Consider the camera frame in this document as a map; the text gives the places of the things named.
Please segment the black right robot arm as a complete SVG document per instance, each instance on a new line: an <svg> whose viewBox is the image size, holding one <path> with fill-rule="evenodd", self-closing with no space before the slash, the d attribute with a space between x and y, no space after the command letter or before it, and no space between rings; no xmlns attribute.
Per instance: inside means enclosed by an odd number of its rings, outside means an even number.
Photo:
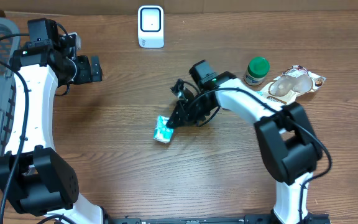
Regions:
<svg viewBox="0 0 358 224"><path fill-rule="evenodd" d="M276 181L270 220L313 223L306 200L323 149L303 107L270 101L231 72L216 73L205 60L194 64L189 74L193 83L179 79L171 87L178 101L167 127L202 126L214 116L215 108L232 111L253 124L264 166Z"/></svg>

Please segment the clear bagged bread pack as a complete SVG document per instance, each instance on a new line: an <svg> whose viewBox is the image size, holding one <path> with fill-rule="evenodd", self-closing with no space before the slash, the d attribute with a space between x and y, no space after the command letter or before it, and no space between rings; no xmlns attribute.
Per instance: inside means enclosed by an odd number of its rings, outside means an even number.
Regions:
<svg viewBox="0 0 358 224"><path fill-rule="evenodd" d="M298 96L316 92L326 78L301 65L292 65L272 82L266 84L258 94L283 105L293 103Z"/></svg>

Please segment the green Kleenex tissue pack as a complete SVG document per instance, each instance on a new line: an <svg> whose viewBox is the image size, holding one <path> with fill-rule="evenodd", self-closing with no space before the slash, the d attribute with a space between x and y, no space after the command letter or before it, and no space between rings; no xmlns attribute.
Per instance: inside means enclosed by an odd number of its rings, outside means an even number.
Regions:
<svg viewBox="0 0 358 224"><path fill-rule="evenodd" d="M169 143L173 136L173 129L167 127L169 118L158 115L154 129L154 139L162 143Z"/></svg>

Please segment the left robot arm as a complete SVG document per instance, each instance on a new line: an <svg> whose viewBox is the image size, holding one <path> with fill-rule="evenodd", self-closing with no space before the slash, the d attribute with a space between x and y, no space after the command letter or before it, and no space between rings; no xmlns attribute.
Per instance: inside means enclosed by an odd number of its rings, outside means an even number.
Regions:
<svg viewBox="0 0 358 224"><path fill-rule="evenodd" d="M29 41L6 64L14 78L14 113L0 156L1 206L41 222L107 223L108 214L79 190L74 169L53 143L53 100L59 87L100 82L99 58L78 55L81 40L54 20L27 23Z"/></svg>

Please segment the green lidded jar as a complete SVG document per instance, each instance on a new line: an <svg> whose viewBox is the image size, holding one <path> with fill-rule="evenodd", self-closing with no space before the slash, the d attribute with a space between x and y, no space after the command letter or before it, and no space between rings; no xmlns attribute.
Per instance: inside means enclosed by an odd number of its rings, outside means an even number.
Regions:
<svg viewBox="0 0 358 224"><path fill-rule="evenodd" d="M244 74L244 80L251 86L260 85L264 81L269 70L270 64L266 58L255 57L247 66L246 73Z"/></svg>

